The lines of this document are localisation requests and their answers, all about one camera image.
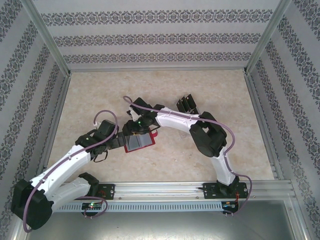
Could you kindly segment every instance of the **wall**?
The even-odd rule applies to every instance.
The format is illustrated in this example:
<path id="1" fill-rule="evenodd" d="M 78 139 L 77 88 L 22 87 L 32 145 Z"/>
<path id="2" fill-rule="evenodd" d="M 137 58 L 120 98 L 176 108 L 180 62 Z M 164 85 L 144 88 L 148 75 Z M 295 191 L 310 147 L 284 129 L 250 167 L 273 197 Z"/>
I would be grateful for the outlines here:
<path id="1" fill-rule="evenodd" d="M 294 0 L 251 72 L 312 239 L 320 239 L 320 1 Z"/>
<path id="2" fill-rule="evenodd" d="M 0 240 L 11 230 L 13 189 L 36 175 L 64 74 L 17 0 L 0 2 Z"/>
<path id="3" fill-rule="evenodd" d="M 279 0 L 36 0 L 71 70 L 244 67 Z"/>

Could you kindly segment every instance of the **horizontal metal bar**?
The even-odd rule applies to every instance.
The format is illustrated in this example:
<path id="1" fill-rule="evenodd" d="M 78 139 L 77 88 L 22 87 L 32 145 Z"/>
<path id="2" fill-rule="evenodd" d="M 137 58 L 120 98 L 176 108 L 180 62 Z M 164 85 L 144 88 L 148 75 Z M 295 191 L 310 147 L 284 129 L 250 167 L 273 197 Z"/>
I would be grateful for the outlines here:
<path id="1" fill-rule="evenodd" d="M 88 72 L 136 72 L 136 71 L 211 71 L 243 70 L 243 66 L 196 66 L 196 67 L 124 67 L 124 68 L 71 68 L 72 73 Z"/>
<path id="2" fill-rule="evenodd" d="M 248 181 L 243 181 L 250 188 Z M 204 181 L 189 182 L 112 182 L 115 184 L 112 202 L 176 202 L 176 201 L 231 201 L 228 199 L 205 199 Z M 290 180 L 255 180 L 252 181 L 250 201 L 288 200 L 296 194 Z"/>
<path id="3" fill-rule="evenodd" d="M 87 212 L 101 212 L 101 209 L 88 209 Z M 82 202 L 70 202 L 57 209 L 56 213 L 83 212 Z M 143 212 L 212 212 L 223 211 L 221 201 L 176 201 L 176 202 L 109 202 L 108 213 L 143 213 Z"/>

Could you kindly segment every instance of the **black bracket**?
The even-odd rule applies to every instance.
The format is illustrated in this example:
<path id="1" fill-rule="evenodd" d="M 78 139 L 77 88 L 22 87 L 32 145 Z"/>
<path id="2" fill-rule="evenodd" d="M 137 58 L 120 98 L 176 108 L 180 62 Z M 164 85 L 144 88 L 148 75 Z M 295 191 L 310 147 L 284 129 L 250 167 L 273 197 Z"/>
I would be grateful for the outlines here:
<path id="1" fill-rule="evenodd" d="M 221 184 L 218 182 L 206 182 L 202 185 L 204 199 L 236 199 L 236 193 L 239 194 L 239 199 L 246 199 L 248 196 L 247 184 L 239 182 L 234 191 L 228 196 L 221 193 Z"/>
<path id="2" fill-rule="evenodd" d="M 239 203 L 238 201 L 222 201 L 222 209 L 226 210 L 223 211 L 223 214 L 231 214 L 231 213 L 235 213 L 236 211 L 239 210 Z"/>
<path id="3" fill-rule="evenodd" d="M 115 195 L 115 187 L 116 185 L 114 184 L 99 184 L 95 196 L 105 200 L 113 200 Z"/>
<path id="4" fill-rule="evenodd" d="M 191 96 L 191 94 L 188 94 L 186 96 L 183 96 L 179 99 L 179 101 L 176 103 L 176 106 L 181 113 L 185 114 L 200 114 L 200 111 L 195 103 L 194 98 Z"/>

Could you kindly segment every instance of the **gray metal floor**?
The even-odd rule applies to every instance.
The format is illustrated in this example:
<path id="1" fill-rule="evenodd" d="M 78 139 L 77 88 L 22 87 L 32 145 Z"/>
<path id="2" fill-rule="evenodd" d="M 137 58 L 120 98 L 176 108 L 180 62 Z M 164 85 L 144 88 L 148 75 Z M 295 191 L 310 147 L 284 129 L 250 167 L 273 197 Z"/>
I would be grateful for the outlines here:
<path id="1" fill-rule="evenodd" d="M 241 214 L 219 212 L 56 213 L 28 240 L 291 240 L 282 201 L 250 201 Z"/>

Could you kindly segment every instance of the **red object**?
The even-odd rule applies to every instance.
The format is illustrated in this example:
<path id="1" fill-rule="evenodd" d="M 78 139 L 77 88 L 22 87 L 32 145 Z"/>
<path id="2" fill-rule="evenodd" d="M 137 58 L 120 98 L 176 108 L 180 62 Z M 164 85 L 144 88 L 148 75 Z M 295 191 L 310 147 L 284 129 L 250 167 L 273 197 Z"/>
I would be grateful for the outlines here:
<path id="1" fill-rule="evenodd" d="M 156 144 L 156 142 L 155 142 L 155 137 L 158 136 L 158 131 L 155 130 L 155 133 L 149 132 L 149 134 L 150 134 L 150 138 L 151 138 L 151 142 L 152 142 L 151 144 L 146 145 L 146 146 L 142 146 L 142 147 L 140 147 L 140 148 L 136 148 L 136 149 L 131 150 L 131 151 L 129 151 L 129 150 L 127 149 L 127 146 L 124 145 L 124 151 L 125 151 L 126 153 L 130 153 L 130 152 L 133 152 L 133 151 L 136 151 L 136 150 L 139 150 L 139 149 L 144 149 L 144 148 L 146 148 L 146 147 L 155 145 L 155 144 Z"/>

